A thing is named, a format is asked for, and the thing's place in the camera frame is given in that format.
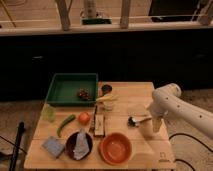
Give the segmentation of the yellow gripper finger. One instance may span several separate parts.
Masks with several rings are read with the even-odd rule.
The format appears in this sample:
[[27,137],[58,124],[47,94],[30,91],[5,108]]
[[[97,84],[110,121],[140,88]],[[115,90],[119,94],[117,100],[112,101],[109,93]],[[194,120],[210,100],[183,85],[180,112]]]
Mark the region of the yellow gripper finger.
[[162,118],[161,117],[153,117],[152,118],[152,125],[153,125],[153,132],[157,133],[162,125]]

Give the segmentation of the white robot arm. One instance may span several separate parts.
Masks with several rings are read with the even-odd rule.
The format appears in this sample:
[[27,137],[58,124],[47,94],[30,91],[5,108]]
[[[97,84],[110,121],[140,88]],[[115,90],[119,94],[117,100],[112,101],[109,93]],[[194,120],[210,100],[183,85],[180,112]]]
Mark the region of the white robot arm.
[[181,117],[204,135],[213,139],[213,113],[180,99],[181,89],[175,83],[156,88],[148,111],[152,116],[153,131],[157,133],[167,112]]

